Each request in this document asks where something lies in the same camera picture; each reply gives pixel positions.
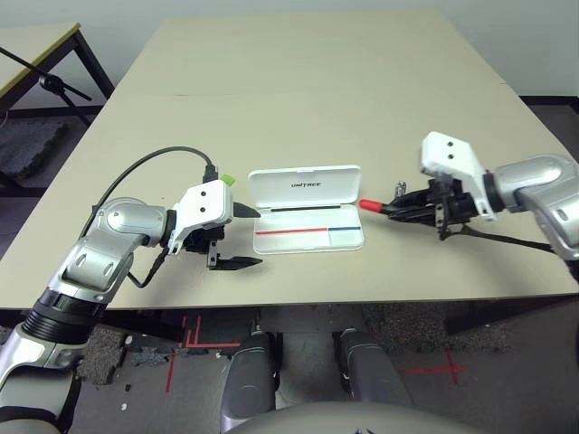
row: green connector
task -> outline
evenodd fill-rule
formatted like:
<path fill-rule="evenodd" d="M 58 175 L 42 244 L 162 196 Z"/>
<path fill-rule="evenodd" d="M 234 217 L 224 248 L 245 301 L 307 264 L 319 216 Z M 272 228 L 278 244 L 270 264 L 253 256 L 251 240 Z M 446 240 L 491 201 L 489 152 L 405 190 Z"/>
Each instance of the green connector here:
<path fill-rule="evenodd" d="M 235 178 L 231 175 L 222 175 L 221 180 L 230 187 L 235 184 Z"/>

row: beige tabletop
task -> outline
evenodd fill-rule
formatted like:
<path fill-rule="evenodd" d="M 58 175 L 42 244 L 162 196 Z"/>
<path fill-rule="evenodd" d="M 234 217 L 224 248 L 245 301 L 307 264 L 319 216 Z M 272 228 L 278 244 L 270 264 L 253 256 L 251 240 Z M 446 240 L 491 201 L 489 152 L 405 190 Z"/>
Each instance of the beige tabletop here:
<path fill-rule="evenodd" d="M 285 14 L 165 21 L 100 112 L 0 262 L 3 307 L 28 307 L 74 243 L 90 206 L 144 154 L 196 146 L 251 204 L 255 169 L 362 167 L 361 197 L 426 186 L 422 139 L 471 142 L 488 169 L 538 153 L 567 155 L 513 90 L 442 17 L 418 12 Z M 201 181 L 202 161 L 161 156 L 116 195 L 171 207 Z M 361 250 L 264 256 L 240 271 L 169 258 L 146 288 L 125 282 L 115 308 L 524 297 L 576 292 L 555 255 L 492 241 L 438 241 L 431 228 L 361 211 Z M 545 241 L 533 216 L 472 226 Z M 252 251 L 252 221 L 226 227 L 219 251 Z M 143 279 L 155 249 L 140 249 Z"/>
<path fill-rule="evenodd" d="M 80 28 L 78 23 L 62 23 L 0 29 L 0 47 L 38 65 Z M 0 54 L 0 97 L 27 73 L 20 63 Z"/>

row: gray carpet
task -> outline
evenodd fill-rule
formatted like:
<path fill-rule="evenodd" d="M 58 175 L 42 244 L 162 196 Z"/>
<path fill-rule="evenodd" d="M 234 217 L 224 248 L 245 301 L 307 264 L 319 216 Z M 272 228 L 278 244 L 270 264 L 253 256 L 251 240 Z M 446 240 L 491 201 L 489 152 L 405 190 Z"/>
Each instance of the gray carpet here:
<path fill-rule="evenodd" d="M 0 129 L 0 170 L 17 179 L 33 175 L 67 130 L 64 122 L 53 119 L 6 122 Z"/>

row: marker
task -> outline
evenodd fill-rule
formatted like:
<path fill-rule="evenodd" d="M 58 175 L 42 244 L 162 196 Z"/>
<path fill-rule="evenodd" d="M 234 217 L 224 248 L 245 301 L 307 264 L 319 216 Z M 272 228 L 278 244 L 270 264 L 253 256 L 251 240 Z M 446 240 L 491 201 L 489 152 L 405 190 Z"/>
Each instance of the marker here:
<path fill-rule="evenodd" d="M 363 210 L 368 210 L 368 211 L 372 211 L 372 212 L 379 212 L 381 214 L 388 214 L 389 213 L 387 211 L 388 205 L 386 203 L 380 203 L 380 202 L 368 201 L 367 199 L 362 199 L 360 202 L 358 202 L 358 206 L 360 208 L 362 208 Z"/>

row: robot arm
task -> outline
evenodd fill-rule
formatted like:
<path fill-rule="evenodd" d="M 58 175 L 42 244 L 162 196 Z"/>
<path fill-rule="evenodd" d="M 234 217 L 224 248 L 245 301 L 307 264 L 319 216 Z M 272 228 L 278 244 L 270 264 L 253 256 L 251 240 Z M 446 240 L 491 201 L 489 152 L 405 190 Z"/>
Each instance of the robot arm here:
<path fill-rule="evenodd" d="M 188 189 L 173 210 L 127 197 L 102 205 L 87 235 L 71 248 L 0 352 L 0 431 L 51 433 L 70 427 L 74 395 L 78 397 L 80 390 L 74 370 L 94 326 L 128 275 L 137 247 L 160 244 L 164 259 L 184 246 L 192 248 L 194 233 L 218 230 L 220 236 L 210 237 L 211 269 L 219 269 L 215 264 L 220 262 L 223 269 L 261 262 L 218 259 L 215 252 L 223 226 L 240 208 L 249 214 L 241 217 L 259 217 L 234 203 L 230 186 L 221 180 Z M 210 253 L 203 246 L 196 251 Z M 227 268 L 230 260 L 235 267 Z"/>
<path fill-rule="evenodd" d="M 483 234 L 471 228 L 464 231 L 472 217 L 494 221 L 497 212 L 504 209 L 531 211 L 552 251 L 567 263 L 579 282 L 579 169 L 569 158 L 535 156 L 489 173 L 469 143 L 431 132 L 422 142 L 421 171 L 432 176 L 429 188 L 405 193 L 405 184 L 400 183 L 390 203 L 361 201 L 360 206 L 399 222 L 434 226 L 442 240 L 461 233 L 551 250 L 532 241 Z M 463 230 L 452 231 L 452 225 L 459 223 Z"/>

